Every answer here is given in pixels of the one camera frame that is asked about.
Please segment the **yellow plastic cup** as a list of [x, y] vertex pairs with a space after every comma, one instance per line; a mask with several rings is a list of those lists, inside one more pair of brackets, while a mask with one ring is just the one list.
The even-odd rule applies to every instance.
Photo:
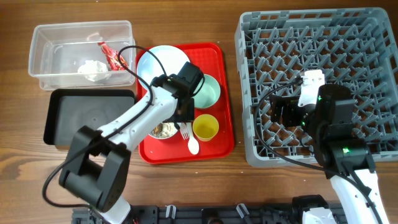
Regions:
[[210, 114], [202, 114], [193, 122], [193, 132], [196, 137], [204, 142], [212, 140], [219, 131], [218, 120]]

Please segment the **mint green bowl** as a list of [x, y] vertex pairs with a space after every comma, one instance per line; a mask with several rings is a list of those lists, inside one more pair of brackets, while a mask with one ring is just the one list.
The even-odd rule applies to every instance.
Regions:
[[218, 81], [210, 75], [204, 74], [205, 79], [200, 82], [194, 91], [193, 97], [195, 108], [205, 109], [213, 106], [221, 95], [221, 88]]

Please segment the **light blue plate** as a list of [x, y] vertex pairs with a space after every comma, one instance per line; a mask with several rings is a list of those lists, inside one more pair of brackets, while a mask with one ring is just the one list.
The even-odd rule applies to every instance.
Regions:
[[[177, 74], [186, 62], [190, 62], [182, 50], [171, 45], [156, 46], [150, 51], [160, 60], [167, 75]], [[149, 85], [153, 78], [164, 74], [158, 61], [148, 52], [139, 59], [136, 73]]]

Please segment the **red snack wrapper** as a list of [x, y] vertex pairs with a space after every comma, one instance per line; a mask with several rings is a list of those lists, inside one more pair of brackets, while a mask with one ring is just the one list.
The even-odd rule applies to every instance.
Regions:
[[127, 63], [122, 56], [118, 56], [118, 51], [109, 47], [106, 42], [98, 42], [98, 45], [105, 54], [106, 60], [112, 71], [125, 70]]

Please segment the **white napkin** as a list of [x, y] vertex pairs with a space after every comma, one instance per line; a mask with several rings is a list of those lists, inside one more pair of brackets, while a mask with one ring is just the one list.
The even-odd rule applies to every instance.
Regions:
[[78, 68], [78, 73], [84, 74], [85, 78], [91, 82], [109, 79], [111, 74], [108, 72], [107, 65], [98, 60], [86, 60], [85, 63]]

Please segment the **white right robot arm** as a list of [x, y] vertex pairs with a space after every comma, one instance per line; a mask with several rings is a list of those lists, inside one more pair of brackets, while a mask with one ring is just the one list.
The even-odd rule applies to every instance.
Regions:
[[348, 223], [388, 223], [374, 159], [365, 140], [352, 133], [354, 99], [350, 89], [326, 84], [306, 96], [311, 103], [298, 106], [297, 96], [268, 93], [271, 120], [286, 127], [301, 126], [313, 139], [318, 167], [330, 180]]

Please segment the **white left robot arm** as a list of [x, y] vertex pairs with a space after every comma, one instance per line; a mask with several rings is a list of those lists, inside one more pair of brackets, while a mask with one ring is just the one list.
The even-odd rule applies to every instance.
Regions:
[[152, 80], [145, 96], [114, 121], [74, 135], [59, 184], [85, 201], [105, 223], [128, 223], [123, 198], [131, 152], [162, 122], [180, 126], [194, 119], [194, 99], [203, 72], [187, 62], [178, 74]]

